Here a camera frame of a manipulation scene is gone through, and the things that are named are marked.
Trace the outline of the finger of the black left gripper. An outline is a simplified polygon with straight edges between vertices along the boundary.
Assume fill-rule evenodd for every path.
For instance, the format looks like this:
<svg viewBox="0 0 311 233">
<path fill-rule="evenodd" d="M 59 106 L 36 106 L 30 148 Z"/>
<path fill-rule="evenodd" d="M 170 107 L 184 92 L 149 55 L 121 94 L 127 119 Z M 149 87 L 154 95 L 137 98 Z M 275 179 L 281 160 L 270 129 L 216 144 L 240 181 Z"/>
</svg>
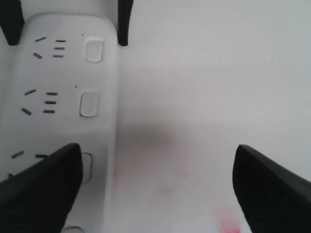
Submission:
<svg viewBox="0 0 311 233">
<path fill-rule="evenodd" d="M 20 0 L 0 0 L 0 26 L 8 45 L 18 45 L 24 26 Z"/>
<path fill-rule="evenodd" d="M 118 0 L 118 43 L 128 46 L 130 17 L 134 0 Z"/>
</svg>

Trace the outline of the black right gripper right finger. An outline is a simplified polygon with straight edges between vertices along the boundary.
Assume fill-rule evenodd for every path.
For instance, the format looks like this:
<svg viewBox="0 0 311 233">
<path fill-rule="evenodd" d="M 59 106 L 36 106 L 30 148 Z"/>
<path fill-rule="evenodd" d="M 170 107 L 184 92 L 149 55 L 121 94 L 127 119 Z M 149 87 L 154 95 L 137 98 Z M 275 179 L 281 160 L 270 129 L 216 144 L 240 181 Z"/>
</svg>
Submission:
<svg viewBox="0 0 311 233">
<path fill-rule="evenodd" d="M 233 189 L 253 233 L 309 233 L 311 183 L 248 145 L 239 145 Z"/>
</svg>

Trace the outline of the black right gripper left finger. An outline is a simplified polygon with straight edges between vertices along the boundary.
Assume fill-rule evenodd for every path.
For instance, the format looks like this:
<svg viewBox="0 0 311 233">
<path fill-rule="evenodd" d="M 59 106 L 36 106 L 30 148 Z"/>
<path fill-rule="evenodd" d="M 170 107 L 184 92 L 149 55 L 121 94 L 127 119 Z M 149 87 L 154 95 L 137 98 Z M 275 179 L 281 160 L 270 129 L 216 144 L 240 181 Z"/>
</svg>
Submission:
<svg viewBox="0 0 311 233">
<path fill-rule="evenodd" d="M 2 233 L 59 233 L 80 190 L 80 146 L 70 143 L 0 183 Z"/>
</svg>

